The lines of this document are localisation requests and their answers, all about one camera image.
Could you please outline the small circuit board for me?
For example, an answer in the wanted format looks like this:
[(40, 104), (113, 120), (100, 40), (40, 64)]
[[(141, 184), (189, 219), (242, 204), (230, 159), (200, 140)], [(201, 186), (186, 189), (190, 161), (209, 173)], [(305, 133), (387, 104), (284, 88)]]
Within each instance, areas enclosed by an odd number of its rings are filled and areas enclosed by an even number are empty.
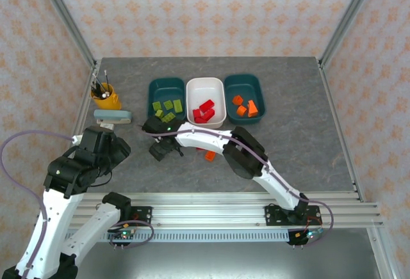
[(302, 229), (295, 232), (295, 238), (301, 241), (310, 240), (316, 235), (320, 235), (323, 232), (323, 228), (314, 228), (314, 229)]
[(133, 229), (132, 230), (121, 230), (113, 234), (113, 239), (125, 239), (125, 240), (133, 239), (134, 234), (135, 234), (135, 231)]

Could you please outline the teal plastic container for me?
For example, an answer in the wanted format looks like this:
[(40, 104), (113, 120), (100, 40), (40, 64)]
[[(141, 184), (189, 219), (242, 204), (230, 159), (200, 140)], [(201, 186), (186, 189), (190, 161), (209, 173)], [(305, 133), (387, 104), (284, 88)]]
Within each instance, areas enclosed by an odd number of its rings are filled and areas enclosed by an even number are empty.
[[(250, 125), (258, 123), (265, 115), (265, 100), (259, 79), (253, 74), (233, 74), (224, 79), (225, 103), (227, 117), (232, 124)], [(256, 117), (249, 118), (248, 108), (245, 116), (238, 116), (237, 105), (232, 103), (233, 97), (240, 95), (243, 98), (242, 105), (247, 107), (248, 101), (253, 100), (259, 113)]]
[[(185, 96), (185, 83), (182, 79), (177, 77), (154, 79), (148, 87), (147, 117), (149, 118), (155, 114), (152, 104), (159, 102), (165, 115), (172, 112), (178, 120), (186, 120)], [(176, 113), (174, 108), (167, 110), (164, 106), (166, 101), (171, 101), (173, 104), (175, 100), (180, 100), (181, 102), (181, 113)]]

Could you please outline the light blue stapler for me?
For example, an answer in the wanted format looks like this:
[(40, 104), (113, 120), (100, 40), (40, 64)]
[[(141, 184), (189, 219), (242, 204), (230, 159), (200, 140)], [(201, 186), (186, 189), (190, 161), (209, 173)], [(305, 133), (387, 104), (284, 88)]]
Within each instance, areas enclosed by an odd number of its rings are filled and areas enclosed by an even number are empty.
[(124, 110), (96, 109), (94, 118), (98, 124), (130, 124), (132, 113)]

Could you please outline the aluminium table side rail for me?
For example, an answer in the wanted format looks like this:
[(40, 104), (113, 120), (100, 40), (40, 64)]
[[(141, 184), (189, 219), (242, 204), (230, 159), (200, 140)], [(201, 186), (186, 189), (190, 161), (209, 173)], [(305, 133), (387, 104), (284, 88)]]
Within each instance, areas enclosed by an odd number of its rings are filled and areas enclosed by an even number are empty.
[(88, 108), (91, 102), (91, 96), (90, 96), (91, 84), (95, 80), (94, 76), (98, 74), (100, 65), (101, 65), (101, 60), (96, 60), (94, 65), (92, 65), (90, 69), (89, 75), (86, 79), (86, 82), (83, 88), (83, 93), (82, 93), (81, 100), (79, 103), (76, 119), (74, 121), (74, 125), (72, 128), (72, 135), (77, 135), (77, 134), (82, 133), (85, 120), (86, 120), (86, 116), (87, 116), (87, 111), (88, 111)]
[(359, 201), (360, 202), (365, 202), (366, 198), (363, 194), (362, 186), (360, 184), (360, 181), (357, 178), (354, 161), (352, 160), (352, 158), (350, 156), (350, 150), (349, 150), (349, 147), (347, 145), (345, 135), (343, 133), (343, 129), (342, 129), (342, 126), (341, 126), (341, 123), (340, 123), (340, 119), (339, 119), (339, 116), (338, 116), (338, 112), (337, 112), (337, 109), (336, 109), (334, 99), (332, 97), (330, 85), (329, 85), (329, 82), (328, 82), (328, 79), (327, 79), (326, 73), (325, 73), (325, 68), (322, 65), (322, 62), (320, 60), (317, 60), (317, 64), (318, 64), (318, 69), (319, 69), (319, 72), (320, 72), (320, 76), (322, 78), (322, 82), (324, 84), (325, 93), (326, 93), (327, 100), (329, 102), (329, 106), (330, 106), (330, 109), (331, 109), (331, 112), (332, 112), (332, 116), (333, 116), (333, 119), (334, 119), (334, 124), (336, 126), (336, 131), (338, 133), (338, 137), (339, 137), (339, 140), (340, 140), (341, 148), (342, 148), (342, 151), (343, 151), (345, 162), (347, 164), (347, 168), (348, 168), (350, 179), (352, 181), (353, 188), (355, 189), (355, 191), (358, 195)]

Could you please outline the aluminium frame post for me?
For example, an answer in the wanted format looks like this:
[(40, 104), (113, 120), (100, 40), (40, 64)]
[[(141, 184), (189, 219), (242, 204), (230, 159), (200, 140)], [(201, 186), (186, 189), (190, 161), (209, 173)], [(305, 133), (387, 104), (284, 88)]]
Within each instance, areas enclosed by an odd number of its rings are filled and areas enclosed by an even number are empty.
[(80, 29), (78, 28), (78, 25), (74, 21), (69, 11), (68, 6), (64, 2), (64, 0), (50, 0), (50, 1), (53, 4), (58, 15), (60, 16), (65, 27), (67, 28), (73, 41), (76, 43), (86, 63), (89, 64), (91, 67), (94, 67), (97, 63), (96, 59), (94, 58), (89, 46), (87, 45), (83, 35), (81, 34)]
[(320, 68), (325, 68), (329, 64), (332, 56), (336, 52), (338, 46), (343, 40), (346, 32), (349, 30), (350, 25), (356, 18), (356, 15), (360, 8), (362, 7), (365, 0), (351, 0), (345, 13), (343, 14), (339, 24), (337, 25), (327, 47), (322, 54), (322, 57), (318, 60)]

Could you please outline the yellow pen cup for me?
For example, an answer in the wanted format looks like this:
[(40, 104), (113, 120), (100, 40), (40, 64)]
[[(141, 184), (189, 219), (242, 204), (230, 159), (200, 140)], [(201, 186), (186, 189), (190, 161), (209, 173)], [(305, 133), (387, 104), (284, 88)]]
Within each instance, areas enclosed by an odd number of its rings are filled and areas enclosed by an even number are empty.
[(99, 98), (92, 90), (90, 91), (91, 99), (97, 105), (99, 109), (107, 110), (121, 110), (122, 103), (119, 96), (116, 94), (111, 84), (102, 83), (102, 86), (110, 91), (110, 96), (106, 98)]

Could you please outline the aluminium mounting rail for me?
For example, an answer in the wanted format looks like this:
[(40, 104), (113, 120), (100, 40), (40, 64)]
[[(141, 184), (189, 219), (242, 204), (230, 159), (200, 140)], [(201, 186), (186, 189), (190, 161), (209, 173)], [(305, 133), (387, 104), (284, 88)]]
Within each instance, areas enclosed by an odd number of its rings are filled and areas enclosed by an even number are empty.
[[(325, 228), (379, 227), (384, 221), (376, 203), (360, 202), (356, 192), (307, 192), (321, 207)], [(151, 223), (158, 229), (266, 229), (268, 193), (128, 193), (132, 205), (151, 206)]]

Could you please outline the white plastic container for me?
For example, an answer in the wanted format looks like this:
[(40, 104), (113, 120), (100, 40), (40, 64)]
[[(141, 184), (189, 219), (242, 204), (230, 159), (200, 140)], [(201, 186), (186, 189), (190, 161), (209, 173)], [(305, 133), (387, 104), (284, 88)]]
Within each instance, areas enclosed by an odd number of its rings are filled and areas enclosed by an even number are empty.
[(186, 115), (189, 122), (196, 125), (194, 120), (194, 109), (199, 109), (200, 105), (207, 100), (212, 100), (212, 109), (215, 114), (203, 126), (209, 129), (218, 129), (223, 125), (227, 117), (224, 85), (216, 77), (194, 78), (186, 84)]

